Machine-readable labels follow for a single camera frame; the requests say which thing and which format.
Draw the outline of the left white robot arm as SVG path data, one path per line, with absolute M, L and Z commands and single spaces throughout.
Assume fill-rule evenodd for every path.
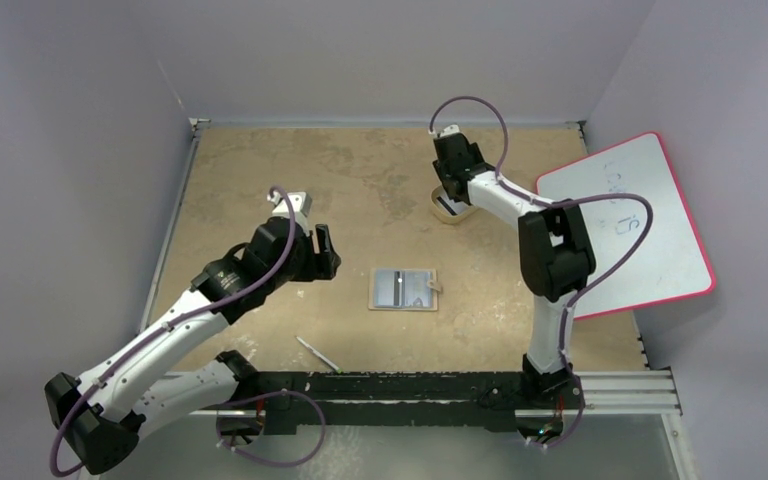
M 324 412 L 310 396 L 288 387 L 262 390 L 259 372 L 236 351 L 218 354 L 199 370 L 167 374 L 284 284 L 332 280 L 340 264 L 327 225 L 306 230 L 298 220 L 270 217 L 250 241 L 209 262 L 167 312 L 122 349 L 78 376 L 58 373 L 46 383 L 56 429 L 51 474 L 105 473 L 161 427 L 214 405 L 244 409 L 298 398 L 323 423 Z

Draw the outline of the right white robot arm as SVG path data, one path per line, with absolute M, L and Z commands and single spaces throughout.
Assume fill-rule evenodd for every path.
M 566 349 L 573 296 L 585 289 L 596 269 L 581 208 L 571 199 L 552 201 L 509 184 L 456 126 L 430 135 L 433 168 L 446 196 L 485 210 L 517 231 L 521 276 L 535 300 L 521 392 L 529 404 L 544 407 L 571 378 Z

